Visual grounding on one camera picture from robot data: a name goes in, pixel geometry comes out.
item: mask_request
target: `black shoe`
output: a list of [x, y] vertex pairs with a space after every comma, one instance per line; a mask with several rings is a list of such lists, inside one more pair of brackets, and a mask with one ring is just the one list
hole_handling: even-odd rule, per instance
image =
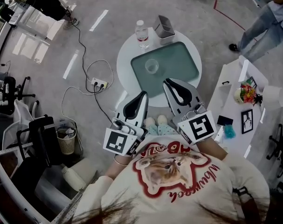
[[236, 44], [232, 43], [228, 47], [231, 51], [239, 51]]

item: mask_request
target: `cat print shirt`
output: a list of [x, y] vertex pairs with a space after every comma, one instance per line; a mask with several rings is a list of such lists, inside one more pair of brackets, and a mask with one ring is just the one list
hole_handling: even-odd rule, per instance
[[137, 223], [210, 223], [214, 217], [205, 209], [237, 219], [232, 189], [243, 186], [269, 204], [264, 177], [236, 154], [220, 161], [192, 150], [181, 135], [149, 135], [138, 150], [114, 181], [100, 177], [87, 187], [75, 215], [130, 199]]

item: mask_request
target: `white round table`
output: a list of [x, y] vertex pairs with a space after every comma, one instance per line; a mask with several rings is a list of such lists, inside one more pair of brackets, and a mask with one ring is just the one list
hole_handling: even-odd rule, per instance
[[[201, 78], [202, 70], [201, 59], [198, 50], [196, 49], [195, 45], [189, 40], [188, 37], [178, 31], [175, 31], [175, 34], [176, 35], [173, 42], [183, 42], [186, 45], [198, 69], [198, 77], [195, 80], [189, 82], [189, 84], [193, 85], [194, 87], [197, 87]], [[154, 32], [153, 28], [149, 28], [149, 43], [150, 46], [148, 49], [141, 49], [138, 45], [136, 35], [133, 34], [124, 42], [121, 49], [119, 50], [117, 56], [117, 75], [120, 83], [129, 95], [138, 95], [141, 92], [138, 80], [135, 76], [133, 68], [131, 67], [131, 60], [141, 54], [162, 47], [162, 45], [160, 45], [159, 43], [159, 38]], [[149, 106], [167, 107], [168, 103], [164, 93], [149, 98]]]

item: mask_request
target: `bottle cap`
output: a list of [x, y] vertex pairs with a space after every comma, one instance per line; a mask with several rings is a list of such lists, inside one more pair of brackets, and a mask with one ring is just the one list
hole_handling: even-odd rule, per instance
[[137, 26], [143, 26], [144, 22], [142, 20], [137, 21]]

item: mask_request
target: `black cable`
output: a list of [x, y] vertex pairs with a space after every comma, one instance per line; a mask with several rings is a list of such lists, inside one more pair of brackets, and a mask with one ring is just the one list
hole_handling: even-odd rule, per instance
[[9, 69], [11, 68], [11, 60], [7, 61], [5, 64], [4, 63], [0, 63], [1, 66], [7, 66], [9, 65], [9, 68], [7, 69], [7, 71], [5, 73], [9, 72]]
[[95, 89], [94, 89], [94, 91], [92, 92], [92, 91], [90, 91], [90, 90], [87, 88], [88, 75], [87, 75], [87, 72], [86, 72], [85, 69], [84, 69], [84, 56], [85, 56], [85, 53], [86, 53], [86, 46], [80, 41], [81, 30], [80, 30], [76, 25], [74, 25], [69, 10], [66, 10], [66, 13], [67, 13], [67, 16], [70, 18], [72, 25], [79, 31], [78, 41], [79, 41], [79, 43], [84, 47], [84, 53], [83, 53], [83, 56], [82, 56], [82, 69], [83, 69], [84, 74], [85, 74], [85, 89], [86, 89], [89, 93], [95, 94], [95, 93], [96, 93], [96, 92], [95, 92]]
[[97, 94], [98, 92], [100, 92], [101, 89], [103, 88], [103, 86], [102, 86], [103, 84], [101, 85], [100, 90], [97, 91], [97, 92], [96, 92], [96, 85], [97, 85], [97, 82], [95, 82], [95, 85], [94, 85], [94, 93], [95, 93], [96, 103], [98, 104], [100, 110], [106, 115], [107, 119], [109, 119], [109, 121], [112, 123], [112, 121], [111, 121], [111, 119], [108, 117], [108, 115], [104, 112], [104, 110], [102, 110], [102, 108], [101, 108], [101, 106], [100, 106], [100, 104], [99, 104], [99, 102], [98, 102], [98, 100], [97, 100], [97, 97], [96, 97], [96, 94]]

